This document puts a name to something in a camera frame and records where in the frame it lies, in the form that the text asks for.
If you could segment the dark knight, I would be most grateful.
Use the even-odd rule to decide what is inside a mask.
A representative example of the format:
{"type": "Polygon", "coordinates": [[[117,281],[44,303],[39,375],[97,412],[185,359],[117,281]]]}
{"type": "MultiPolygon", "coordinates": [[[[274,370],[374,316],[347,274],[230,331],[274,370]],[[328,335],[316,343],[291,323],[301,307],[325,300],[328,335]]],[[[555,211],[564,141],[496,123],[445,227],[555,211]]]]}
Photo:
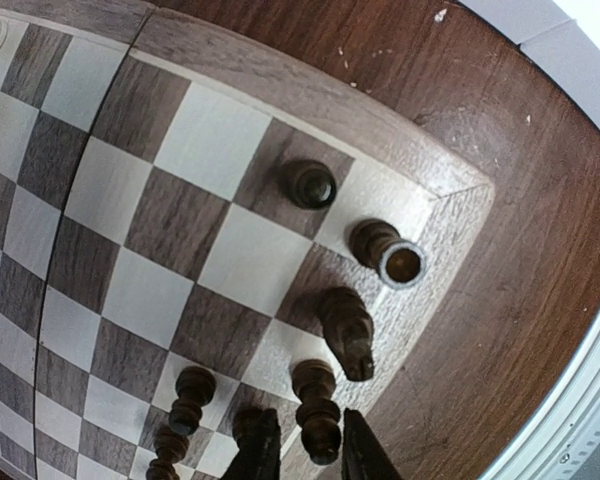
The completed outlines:
{"type": "Polygon", "coordinates": [[[371,380],[375,371],[374,324],[358,293],[346,286],[329,288],[321,294],[315,314],[346,378],[352,382],[371,380]]]}

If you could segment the dark king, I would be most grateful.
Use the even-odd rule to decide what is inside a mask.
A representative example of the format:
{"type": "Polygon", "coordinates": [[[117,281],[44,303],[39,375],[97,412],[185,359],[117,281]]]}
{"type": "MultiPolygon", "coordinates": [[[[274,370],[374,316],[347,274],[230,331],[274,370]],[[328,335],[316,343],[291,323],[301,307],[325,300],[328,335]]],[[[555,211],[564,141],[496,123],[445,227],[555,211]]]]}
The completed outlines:
{"type": "Polygon", "coordinates": [[[183,460],[189,449],[186,436],[174,432],[169,426],[162,426],[154,439],[156,458],[151,460],[146,470],[147,480],[179,480],[175,465],[183,460]]]}

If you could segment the wooden chess board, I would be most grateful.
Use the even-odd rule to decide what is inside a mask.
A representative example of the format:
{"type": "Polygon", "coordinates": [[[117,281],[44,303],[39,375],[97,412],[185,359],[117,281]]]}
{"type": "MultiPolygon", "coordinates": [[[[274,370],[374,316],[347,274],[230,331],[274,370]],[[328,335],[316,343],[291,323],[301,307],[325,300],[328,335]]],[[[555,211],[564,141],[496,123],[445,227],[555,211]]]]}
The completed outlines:
{"type": "Polygon", "coordinates": [[[492,183],[393,111],[215,25],[136,1],[0,1],[0,469],[141,479],[179,373],[216,379],[183,479],[217,479],[234,413],[274,408],[282,474],[315,479],[292,368],[333,355],[313,317],[344,285],[374,319],[369,412],[446,295],[492,183]],[[322,210],[281,188],[294,159],[338,186],[322,210]],[[393,290],[358,263],[376,218],[420,246],[393,290]]]}

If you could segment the dark rook corner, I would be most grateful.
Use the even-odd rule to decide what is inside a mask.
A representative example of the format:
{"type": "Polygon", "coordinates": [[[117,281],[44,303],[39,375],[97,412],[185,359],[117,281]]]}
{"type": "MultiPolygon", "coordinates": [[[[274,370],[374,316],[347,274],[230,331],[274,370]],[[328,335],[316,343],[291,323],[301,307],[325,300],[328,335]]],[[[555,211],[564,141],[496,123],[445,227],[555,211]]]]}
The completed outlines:
{"type": "Polygon", "coordinates": [[[393,290],[414,287],[426,272],[427,258],[421,247],[381,219],[358,222],[349,233],[348,246],[359,264],[374,270],[393,290]]]}

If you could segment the dark bishop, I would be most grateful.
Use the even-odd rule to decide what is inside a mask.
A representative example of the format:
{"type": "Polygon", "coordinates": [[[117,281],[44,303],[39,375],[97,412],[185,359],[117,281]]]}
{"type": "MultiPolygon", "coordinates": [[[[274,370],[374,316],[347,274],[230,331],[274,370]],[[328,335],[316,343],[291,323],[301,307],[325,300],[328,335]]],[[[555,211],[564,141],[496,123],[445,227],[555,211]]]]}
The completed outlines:
{"type": "Polygon", "coordinates": [[[295,418],[303,447],[314,464],[330,465],[337,460],[342,442],[341,413],[332,400],[336,389],[333,370],[323,360],[304,360],[294,367],[291,378],[293,392],[301,402],[295,418]]]}

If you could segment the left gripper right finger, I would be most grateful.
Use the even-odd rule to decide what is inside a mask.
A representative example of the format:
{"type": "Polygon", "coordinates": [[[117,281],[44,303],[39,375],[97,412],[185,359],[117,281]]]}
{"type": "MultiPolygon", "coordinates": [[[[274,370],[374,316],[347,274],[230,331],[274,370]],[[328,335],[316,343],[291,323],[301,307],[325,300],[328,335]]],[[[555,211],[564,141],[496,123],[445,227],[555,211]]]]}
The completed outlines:
{"type": "Polygon", "coordinates": [[[344,411],[341,478],[344,480],[402,480],[364,416],[344,411]]]}

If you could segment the dark pawn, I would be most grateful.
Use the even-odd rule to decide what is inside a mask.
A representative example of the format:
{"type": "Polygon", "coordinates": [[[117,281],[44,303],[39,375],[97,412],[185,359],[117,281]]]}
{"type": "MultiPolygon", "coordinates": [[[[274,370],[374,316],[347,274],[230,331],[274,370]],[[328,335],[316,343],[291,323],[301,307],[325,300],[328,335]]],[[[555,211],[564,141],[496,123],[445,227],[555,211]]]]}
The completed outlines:
{"type": "Polygon", "coordinates": [[[190,366],[176,380],[176,400],[171,405],[168,423],[177,434],[188,437],[199,428],[202,408],[213,400],[217,383],[206,369],[190,366]]]}
{"type": "Polygon", "coordinates": [[[322,210],[336,199],[337,182],[323,163],[311,159],[294,159],[281,170],[281,188],[289,200],[305,210],[322,210]]]}

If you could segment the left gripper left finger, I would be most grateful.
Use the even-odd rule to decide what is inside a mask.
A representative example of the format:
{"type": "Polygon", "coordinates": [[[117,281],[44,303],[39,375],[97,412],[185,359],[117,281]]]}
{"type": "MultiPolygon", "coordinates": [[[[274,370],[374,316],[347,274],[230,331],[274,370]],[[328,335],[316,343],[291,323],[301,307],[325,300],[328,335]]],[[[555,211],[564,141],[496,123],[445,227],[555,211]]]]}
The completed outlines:
{"type": "Polygon", "coordinates": [[[222,480],[280,478],[281,427],[275,409],[240,410],[233,420],[232,435],[238,453],[222,480]]]}

